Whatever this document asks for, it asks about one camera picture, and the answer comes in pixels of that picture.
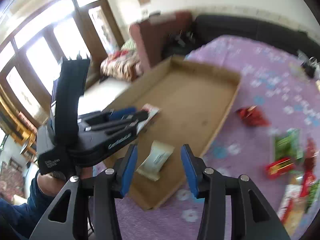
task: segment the blue gripper pad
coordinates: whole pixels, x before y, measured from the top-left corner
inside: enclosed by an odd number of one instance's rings
[[[135,107],[128,107],[124,109],[120,109],[117,111],[114,111],[110,116],[109,116],[109,121],[114,121],[114,120],[119,120],[121,119],[124,115],[127,114],[134,114],[137,112],[137,109]]]
[[[130,184],[132,181],[133,173],[136,167],[138,159],[138,147],[136,145],[133,146],[131,155],[129,157],[129,160],[127,162],[127,166],[124,169],[124,173],[122,176],[122,184],[120,189],[120,194],[124,197],[130,188]]]
[[[186,145],[183,145],[181,147],[181,160],[182,160],[182,164],[184,167],[184,171],[187,176],[190,191],[193,193],[193,195],[195,197],[197,197],[199,194],[197,175],[196,175],[196,171],[192,165],[192,162],[191,162],[188,150],[186,148]]]

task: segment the red candy packet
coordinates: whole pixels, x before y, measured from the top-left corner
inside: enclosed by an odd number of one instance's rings
[[[236,111],[242,122],[247,126],[269,126],[269,121],[263,116],[262,110],[258,106],[240,108]]]

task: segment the purple bedsheet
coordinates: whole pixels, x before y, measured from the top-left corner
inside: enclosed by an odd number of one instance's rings
[[[264,167],[272,154],[271,136],[289,128],[301,129],[301,144],[312,136],[320,147],[320,93],[314,82],[291,75],[291,67],[301,65],[294,56],[267,44],[236,36],[221,36],[191,52],[188,60],[205,62],[241,72],[239,94],[232,110],[204,156],[207,166],[221,174],[238,177],[247,174],[278,210],[288,183],[284,175],[276,180],[266,178]],[[247,128],[234,111],[259,105],[272,123],[268,128]],[[315,175],[319,178],[319,158]],[[95,173],[105,169],[103,163]],[[306,214],[292,239],[299,239],[319,210],[316,202]],[[196,199],[186,184],[161,208],[144,212],[129,197],[116,201],[121,234],[124,240],[189,239],[195,240],[203,211],[203,199]],[[227,197],[225,239],[231,238],[231,206]]]

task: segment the human hand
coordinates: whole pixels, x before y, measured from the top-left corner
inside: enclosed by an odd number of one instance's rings
[[[82,168],[80,178],[91,178],[92,170],[93,167]],[[38,174],[37,182],[38,187],[43,192],[43,194],[51,197],[55,197],[66,183],[62,179],[57,179],[49,174],[41,175],[40,173]]]

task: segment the cardboard tray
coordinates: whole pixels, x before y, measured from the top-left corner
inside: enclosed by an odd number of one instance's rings
[[[189,144],[198,157],[207,152],[230,111],[239,83],[239,73],[173,56],[145,73],[107,107],[141,109],[148,103],[161,109],[136,140],[136,168],[148,157],[154,140],[175,147],[158,181],[134,173],[129,196],[142,209],[158,208],[185,182],[181,146]],[[127,149],[107,158],[105,165],[112,167]]]

